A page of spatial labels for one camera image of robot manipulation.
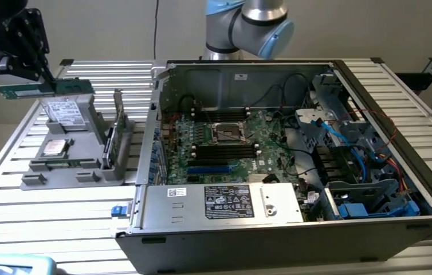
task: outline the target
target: motherboard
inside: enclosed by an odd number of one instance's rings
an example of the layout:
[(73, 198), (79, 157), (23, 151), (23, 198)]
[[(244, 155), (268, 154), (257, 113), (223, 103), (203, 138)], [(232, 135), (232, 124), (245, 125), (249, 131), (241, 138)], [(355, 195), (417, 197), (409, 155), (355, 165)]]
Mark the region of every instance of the motherboard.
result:
[(164, 124), (168, 184), (297, 182), (292, 155), (271, 139), (279, 113), (176, 115)]

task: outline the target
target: aluminum extrusion table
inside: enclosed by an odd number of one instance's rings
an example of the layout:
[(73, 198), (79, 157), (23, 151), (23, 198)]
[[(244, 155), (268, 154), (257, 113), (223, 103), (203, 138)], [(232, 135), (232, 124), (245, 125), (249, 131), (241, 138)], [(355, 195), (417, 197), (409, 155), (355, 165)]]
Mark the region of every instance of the aluminum extrusion table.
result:
[[(385, 64), (344, 60), (419, 155), (432, 169), (432, 111)], [(96, 109), (113, 118), (113, 89), (124, 91), (124, 107), (137, 122), (128, 162), (136, 180), (143, 122), (151, 97), (151, 61), (75, 61), (65, 77), (87, 78), (96, 90)], [(111, 237), (111, 208), (132, 200), (133, 186), (21, 191), (23, 173), (48, 128), (35, 103), (0, 152), (0, 253), (49, 256), (64, 274), (136, 274)], [(432, 241), (424, 241), (387, 262), (229, 272), (232, 274), (432, 274)]]

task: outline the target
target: gray wall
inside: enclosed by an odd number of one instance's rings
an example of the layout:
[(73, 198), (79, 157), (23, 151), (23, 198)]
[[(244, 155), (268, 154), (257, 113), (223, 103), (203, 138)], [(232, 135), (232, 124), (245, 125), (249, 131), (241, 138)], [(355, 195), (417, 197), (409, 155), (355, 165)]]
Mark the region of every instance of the gray wall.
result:
[[(383, 57), (395, 70), (421, 70), (432, 56), (432, 0), (287, 0), (296, 22), (281, 57)], [(152, 58), (155, 0), (29, 0), (43, 11), (56, 67), (63, 58)], [(159, 58), (197, 58), (204, 0), (160, 0)], [(0, 123), (16, 123), (32, 101), (0, 96)]]

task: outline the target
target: warning label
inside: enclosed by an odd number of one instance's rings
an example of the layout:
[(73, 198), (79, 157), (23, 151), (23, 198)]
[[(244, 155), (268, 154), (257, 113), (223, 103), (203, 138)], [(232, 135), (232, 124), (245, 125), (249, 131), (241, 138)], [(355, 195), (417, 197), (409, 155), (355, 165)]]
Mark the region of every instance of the warning label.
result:
[(208, 219), (255, 217), (249, 185), (205, 186), (204, 188)]
[(73, 101), (55, 101), (49, 102), (49, 108), (63, 126), (85, 125), (81, 117), (80, 109)]

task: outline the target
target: blue ram slot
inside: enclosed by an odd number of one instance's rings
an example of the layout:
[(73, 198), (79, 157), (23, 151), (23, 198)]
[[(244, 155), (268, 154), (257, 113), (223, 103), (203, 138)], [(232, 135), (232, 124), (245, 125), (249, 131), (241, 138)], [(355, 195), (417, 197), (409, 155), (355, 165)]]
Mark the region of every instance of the blue ram slot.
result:
[(188, 174), (229, 174), (231, 167), (229, 166), (213, 166), (213, 167), (195, 167), (188, 168)]

